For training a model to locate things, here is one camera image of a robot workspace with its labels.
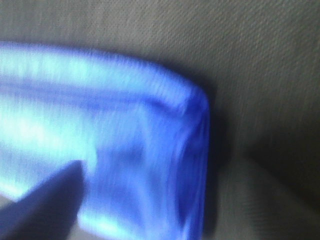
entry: blue object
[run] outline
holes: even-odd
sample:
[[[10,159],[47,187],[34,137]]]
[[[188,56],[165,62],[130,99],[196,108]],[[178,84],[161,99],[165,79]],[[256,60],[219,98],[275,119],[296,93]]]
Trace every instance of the blue object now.
[[[79,225],[112,240],[196,240],[209,106],[154,63],[0,42],[0,191],[17,201],[71,160],[85,164]]]

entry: blue cloth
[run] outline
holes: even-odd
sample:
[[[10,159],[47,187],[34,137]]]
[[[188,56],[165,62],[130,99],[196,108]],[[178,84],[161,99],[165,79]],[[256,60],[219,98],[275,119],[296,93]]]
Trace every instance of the blue cloth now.
[[[0,191],[18,200],[85,165],[79,225],[121,240],[196,240],[209,142],[204,92],[157,64],[0,42]]]

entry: gray fabric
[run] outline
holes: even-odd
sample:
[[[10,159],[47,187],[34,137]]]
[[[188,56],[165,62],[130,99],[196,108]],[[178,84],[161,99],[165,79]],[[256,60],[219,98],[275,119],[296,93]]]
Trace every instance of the gray fabric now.
[[[2,0],[0,40],[100,48],[187,69],[226,119],[227,145],[216,144],[248,155],[320,208],[319,0]],[[226,204],[218,223],[232,217]]]

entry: blue fabric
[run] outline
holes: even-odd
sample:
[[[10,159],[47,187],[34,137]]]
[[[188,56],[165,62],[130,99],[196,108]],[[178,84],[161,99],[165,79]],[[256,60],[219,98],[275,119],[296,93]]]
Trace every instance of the blue fabric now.
[[[118,54],[0,42],[0,102],[2,194],[18,200],[82,160],[83,229],[200,238],[209,106],[187,79]]]

